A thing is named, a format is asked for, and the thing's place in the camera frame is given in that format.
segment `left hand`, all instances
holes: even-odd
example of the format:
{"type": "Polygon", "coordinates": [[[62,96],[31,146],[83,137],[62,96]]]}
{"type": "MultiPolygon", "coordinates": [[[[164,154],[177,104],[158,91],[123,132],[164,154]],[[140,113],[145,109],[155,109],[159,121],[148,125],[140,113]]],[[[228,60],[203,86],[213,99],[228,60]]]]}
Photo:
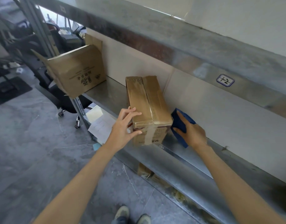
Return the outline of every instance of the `left hand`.
{"type": "Polygon", "coordinates": [[[142,133],[142,131],[127,132],[128,123],[134,116],[139,116],[142,113],[136,112],[136,108],[121,109],[119,116],[112,126],[110,136],[108,137],[105,145],[111,148],[114,152],[122,149],[133,137],[142,133]]]}

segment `gray sneaker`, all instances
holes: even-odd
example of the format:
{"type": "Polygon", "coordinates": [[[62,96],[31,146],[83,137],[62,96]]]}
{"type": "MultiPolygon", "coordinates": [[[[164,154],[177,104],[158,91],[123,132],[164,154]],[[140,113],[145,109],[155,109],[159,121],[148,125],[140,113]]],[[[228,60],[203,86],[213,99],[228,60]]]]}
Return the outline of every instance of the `gray sneaker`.
{"type": "Polygon", "coordinates": [[[151,218],[149,215],[144,214],[139,218],[137,224],[151,224],[151,218]]]}
{"type": "Polygon", "coordinates": [[[126,219],[128,219],[129,216],[130,216],[130,210],[125,205],[121,206],[118,209],[118,211],[117,211],[117,213],[115,215],[115,219],[114,220],[116,220],[117,218],[119,218],[121,216],[126,217],[126,219]]]}

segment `small box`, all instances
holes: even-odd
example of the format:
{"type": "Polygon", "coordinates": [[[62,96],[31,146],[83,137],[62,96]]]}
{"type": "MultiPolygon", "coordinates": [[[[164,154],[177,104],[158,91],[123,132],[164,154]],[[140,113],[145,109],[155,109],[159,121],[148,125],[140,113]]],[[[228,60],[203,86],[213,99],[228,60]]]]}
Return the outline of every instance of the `small box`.
{"type": "Polygon", "coordinates": [[[102,41],[88,34],[85,41],[85,46],[51,59],[33,50],[57,86],[70,98],[76,98],[106,80],[101,55],[102,41]]]}
{"type": "Polygon", "coordinates": [[[133,131],[142,131],[134,137],[134,145],[162,143],[173,120],[156,76],[131,76],[125,80],[129,106],[142,112],[133,117],[133,131]]]}

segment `forearm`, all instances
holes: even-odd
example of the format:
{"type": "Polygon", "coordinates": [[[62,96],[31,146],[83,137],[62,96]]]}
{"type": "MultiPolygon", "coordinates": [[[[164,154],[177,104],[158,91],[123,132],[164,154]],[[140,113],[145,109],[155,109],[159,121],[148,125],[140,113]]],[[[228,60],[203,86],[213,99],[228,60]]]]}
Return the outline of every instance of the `forearm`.
{"type": "Polygon", "coordinates": [[[240,224],[286,223],[211,147],[197,149],[233,215],[240,224]]]}
{"type": "Polygon", "coordinates": [[[76,224],[106,165],[114,152],[106,145],[100,147],[86,166],[63,188],[34,221],[34,224],[76,224]]]}

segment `floor mat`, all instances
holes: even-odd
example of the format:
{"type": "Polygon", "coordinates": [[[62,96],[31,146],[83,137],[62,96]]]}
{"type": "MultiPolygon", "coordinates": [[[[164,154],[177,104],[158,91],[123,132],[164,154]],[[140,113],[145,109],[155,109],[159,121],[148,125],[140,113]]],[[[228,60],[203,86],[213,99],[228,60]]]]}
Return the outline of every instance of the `floor mat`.
{"type": "MultiPolygon", "coordinates": [[[[0,91],[0,105],[15,98],[19,95],[27,93],[32,90],[32,87],[29,86],[24,80],[20,77],[14,77],[9,80],[12,84],[15,85],[17,89],[11,89],[8,92],[2,93],[0,91]]],[[[8,82],[4,81],[0,83],[0,90],[7,90],[7,88],[11,87],[8,82]]]]}

